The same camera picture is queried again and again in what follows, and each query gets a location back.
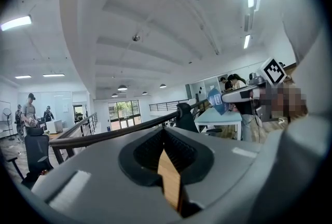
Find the white ceiling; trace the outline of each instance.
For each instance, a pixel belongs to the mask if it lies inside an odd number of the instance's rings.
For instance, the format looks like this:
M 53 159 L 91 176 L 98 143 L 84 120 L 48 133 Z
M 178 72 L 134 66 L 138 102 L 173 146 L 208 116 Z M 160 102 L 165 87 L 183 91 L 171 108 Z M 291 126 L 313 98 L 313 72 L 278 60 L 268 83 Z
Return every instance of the white ceiling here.
M 141 96 L 199 80 L 211 61 L 263 49 L 280 22 L 273 8 L 275 0 L 262 1 L 243 50 L 247 0 L 12 0 L 1 21 L 29 13 L 33 24 L 0 33 L 0 73 L 20 85 L 64 73 L 97 96 L 120 84 Z M 26 74 L 33 78 L 13 78 Z

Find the white table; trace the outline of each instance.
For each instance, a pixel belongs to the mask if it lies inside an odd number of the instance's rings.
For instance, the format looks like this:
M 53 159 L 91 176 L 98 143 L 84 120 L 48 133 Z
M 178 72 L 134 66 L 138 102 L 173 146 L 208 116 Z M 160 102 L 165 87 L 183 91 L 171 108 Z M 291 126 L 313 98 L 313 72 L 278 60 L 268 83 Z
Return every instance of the white table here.
M 195 119 L 195 125 L 199 131 L 200 125 L 231 125 L 235 124 L 235 128 L 238 130 L 237 140 L 241 140 L 241 122 L 242 117 L 240 113 L 233 111 L 227 111 L 223 115 L 217 112 L 215 108 L 207 109 L 200 117 Z

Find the blue label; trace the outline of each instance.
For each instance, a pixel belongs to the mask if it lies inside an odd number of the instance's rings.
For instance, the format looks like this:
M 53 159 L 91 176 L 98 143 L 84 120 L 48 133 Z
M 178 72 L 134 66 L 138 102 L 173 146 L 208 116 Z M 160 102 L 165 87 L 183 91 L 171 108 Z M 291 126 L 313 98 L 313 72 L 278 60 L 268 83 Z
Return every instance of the blue label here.
M 208 93 L 207 99 L 220 115 L 229 110 L 229 103 L 223 102 L 222 94 L 216 88 Z

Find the wooden floor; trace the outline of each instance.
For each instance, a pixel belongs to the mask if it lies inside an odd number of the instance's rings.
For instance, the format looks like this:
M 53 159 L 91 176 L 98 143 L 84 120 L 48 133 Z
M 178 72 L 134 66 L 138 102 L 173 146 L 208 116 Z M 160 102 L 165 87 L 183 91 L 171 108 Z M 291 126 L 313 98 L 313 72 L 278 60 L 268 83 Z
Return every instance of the wooden floor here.
M 266 134 L 276 129 L 283 129 L 287 126 L 287 121 L 282 124 L 278 124 L 278 122 L 266 122 L 263 123 L 263 129 Z M 232 138 L 236 135 L 235 126 L 234 125 L 226 125 L 222 126 L 223 131 L 218 133 L 218 137 L 222 138 Z M 261 138 L 261 143 L 263 144 L 265 138 Z M 23 176 L 28 173 L 27 161 L 26 161 L 26 151 L 25 145 L 20 143 L 17 139 L 14 141 L 9 141 L 8 138 L 0 139 L 0 148 L 5 157 L 5 160 L 18 157 L 16 160 L 19 169 L 21 170 Z M 63 151 L 63 158 L 66 159 L 67 154 L 66 151 Z M 58 166 L 58 162 L 55 158 L 54 152 L 52 148 L 49 148 L 49 160 L 53 167 Z M 13 180 L 20 183 L 21 178 L 17 174 L 14 166 L 11 163 L 6 163 L 5 166 L 12 176 Z M 158 173 L 163 177 L 164 184 L 164 195 L 171 206 L 176 209 L 178 204 L 178 196 L 179 196 L 179 186 L 180 186 L 180 175 L 176 171 L 172 162 L 168 158 L 167 154 L 163 151 L 158 167 Z

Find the window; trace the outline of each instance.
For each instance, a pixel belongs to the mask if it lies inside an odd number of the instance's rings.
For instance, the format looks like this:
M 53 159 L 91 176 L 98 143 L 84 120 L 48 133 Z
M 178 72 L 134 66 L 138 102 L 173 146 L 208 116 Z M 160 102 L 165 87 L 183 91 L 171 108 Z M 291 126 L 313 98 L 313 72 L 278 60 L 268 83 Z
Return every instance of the window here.
M 108 112 L 112 131 L 142 123 L 139 101 L 109 103 Z

